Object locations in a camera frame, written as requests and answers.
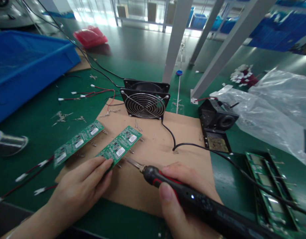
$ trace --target clear plastic bag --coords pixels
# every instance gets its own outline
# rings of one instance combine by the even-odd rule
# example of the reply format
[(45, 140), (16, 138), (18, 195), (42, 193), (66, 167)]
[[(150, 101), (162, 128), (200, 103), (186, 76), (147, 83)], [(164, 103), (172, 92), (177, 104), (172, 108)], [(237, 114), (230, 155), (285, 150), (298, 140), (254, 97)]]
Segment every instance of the clear plastic bag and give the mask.
[(306, 129), (306, 76), (272, 70), (248, 91)]
[(295, 156), (306, 165), (304, 128), (256, 95), (237, 89), (211, 94), (220, 101), (236, 105), (238, 127), (246, 133)]

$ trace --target black fan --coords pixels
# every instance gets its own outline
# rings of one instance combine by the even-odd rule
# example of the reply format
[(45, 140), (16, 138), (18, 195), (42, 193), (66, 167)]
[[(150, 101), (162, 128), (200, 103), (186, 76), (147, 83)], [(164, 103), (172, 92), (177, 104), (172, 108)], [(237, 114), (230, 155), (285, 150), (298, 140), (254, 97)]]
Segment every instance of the black fan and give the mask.
[(169, 84), (125, 79), (124, 85), (120, 92), (130, 116), (144, 119), (163, 117), (170, 98)]

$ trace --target fan grille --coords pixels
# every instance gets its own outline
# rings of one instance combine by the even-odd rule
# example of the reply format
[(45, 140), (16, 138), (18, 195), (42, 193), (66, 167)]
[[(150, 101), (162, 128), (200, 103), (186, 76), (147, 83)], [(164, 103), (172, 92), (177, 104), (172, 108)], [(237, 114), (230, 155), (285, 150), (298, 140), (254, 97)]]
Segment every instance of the fan grille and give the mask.
[(132, 116), (154, 119), (162, 116), (166, 110), (161, 98), (146, 93), (137, 93), (127, 97), (125, 107)]

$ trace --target black cable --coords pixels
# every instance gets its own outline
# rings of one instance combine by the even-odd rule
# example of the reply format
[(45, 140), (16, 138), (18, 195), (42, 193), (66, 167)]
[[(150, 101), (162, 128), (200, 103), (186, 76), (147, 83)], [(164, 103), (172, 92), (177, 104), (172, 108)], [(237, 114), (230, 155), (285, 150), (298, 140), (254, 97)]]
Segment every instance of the black cable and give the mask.
[(170, 129), (167, 128), (166, 125), (164, 125), (163, 121), (164, 121), (164, 118), (162, 118), (162, 120), (161, 120), (162, 125), (168, 130), (168, 132), (170, 132), (170, 134), (171, 134), (172, 137), (173, 137), (173, 141), (174, 141), (174, 148), (173, 148), (173, 151), (174, 151), (174, 150), (176, 149), (176, 140), (175, 140), (175, 136), (174, 136), (174, 134), (172, 133), (172, 131), (170, 131)]
[(269, 194), (270, 196), (276, 198), (278, 201), (290, 206), (292, 209), (296, 210), (296, 211), (299, 211), (303, 214), (306, 215), (306, 210), (298, 207), (294, 202), (292, 201), (288, 201), (272, 192), (270, 192), (268, 189), (266, 189), (265, 187), (263, 187), (262, 185), (260, 185), (259, 183), (257, 183), (255, 180), (253, 180), (245, 171), (242, 170), (242, 168), (237, 165), (236, 163), (234, 163), (230, 158), (228, 158), (227, 156), (217, 152), (217, 151), (214, 151), (214, 150), (211, 150), (211, 149), (207, 149), (203, 146), (200, 146), (200, 145), (197, 145), (197, 144), (193, 144), (193, 143), (180, 143), (180, 144), (177, 144), (176, 145), (176, 142), (175, 142), (175, 137), (174, 137), (174, 134), (170, 131), (169, 128), (167, 128), (164, 123), (163, 123), (163, 120), (162, 120), (162, 125), (171, 133), (172, 137), (173, 137), (173, 141), (174, 141), (174, 147), (172, 149), (172, 151), (175, 151), (175, 149), (177, 149), (179, 146), (182, 146), (182, 145), (192, 145), (192, 146), (196, 146), (196, 147), (199, 147), (199, 148), (202, 148), (202, 149), (205, 149), (205, 150), (208, 150), (210, 152), (213, 152), (219, 156), (221, 156), (222, 158), (224, 158), (225, 160), (227, 160), (228, 162), (230, 162), (236, 169), (238, 169), (245, 177), (247, 180), (249, 180), (249, 182), (251, 184), (253, 184), (254, 186), (258, 187), (260, 190), (264, 191), (265, 193)]
[[(49, 14), (49, 16), (51, 17), (51, 19), (57, 24), (57, 22), (54, 20), (54, 18), (50, 15), (50, 13), (48, 12), (48, 10), (41, 4), (41, 2), (39, 1), (39, 0), (37, 0), (39, 3), (40, 3), (40, 5), (44, 8), (44, 10)], [(87, 60), (87, 62), (90, 64), (90, 67), (92, 68), (92, 69), (94, 69), (95, 71), (97, 71), (97, 72), (99, 72), (99, 73), (101, 73), (103, 76), (105, 76), (115, 87), (117, 87), (117, 88), (123, 88), (124, 86), (118, 86), (117, 84), (115, 84), (113, 81), (112, 81), (112, 79), (110, 78), (110, 77), (108, 77), (107, 75), (105, 75), (103, 72), (101, 72), (101, 71), (99, 71), (98, 69), (96, 69), (96, 68), (94, 68), (94, 66), (91, 64), (91, 62), (89, 61), (89, 59), (87, 58), (87, 56), (85, 55), (85, 54), (87, 54), (86, 52), (84, 52), (83, 50), (81, 50), (81, 48), (73, 41), (73, 40), (71, 40), (69, 37), (68, 37), (68, 35), (61, 29), (61, 27), (57, 24), (57, 26), (55, 26), (55, 25), (53, 25), (53, 24), (51, 24), (50, 22), (48, 22), (47, 20), (45, 20), (44, 18), (42, 18), (42, 17), (40, 17), (39, 15), (37, 15), (36, 13), (34, 13), (33, 12), (33, 10), (27, 5), (27, 7), (30, 9), (30, 11), (33, 13), (33, 14), (35, 14), (37, 17), (39, 17), (40, 19), (42, 19), (43, 21), (45, 21), (46, 23), (48, 23), (48, 24), (50, 24), (51, 26), (53, 26), (53, 27), (55, 27), (55, 28), (57, 28), (57, 29), (59, 29), (65, 36), (66, 36), (66, 38), (73, 44), (73, 45), (75, 45), (80, 51), (81, 51), (81, 53), (82, 53), (82, 55), (84, 56), (84, 58)]]

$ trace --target green circuit board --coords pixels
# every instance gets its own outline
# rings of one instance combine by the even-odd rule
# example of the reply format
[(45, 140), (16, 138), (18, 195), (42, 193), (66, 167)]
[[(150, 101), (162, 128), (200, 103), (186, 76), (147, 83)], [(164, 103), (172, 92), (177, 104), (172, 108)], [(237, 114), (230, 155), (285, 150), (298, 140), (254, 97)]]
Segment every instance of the green circuit board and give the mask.
[[(261, 155), (246, 152), (247, 166), (252, 178), (274, 194), (284, 199), (296, 202), (285, 183), (285, 176), (280, 173), (272, 156), (264, 158)], [(256, 197), (257, 222), (283, 238), (296, 238), (306, 235), (306, 227), (299, 224), (292, 209), (280, 203), (274, 197), (254, 187)]]
[(54, 167), (58, 167), (104, 129), (96, 120), (54, 152)]
[(97, 156), (113, 159), (114, 167), (133, 145), (142, 137), (142, 134), (131, 126), (127, 126), (111, 143), (109, 143)]

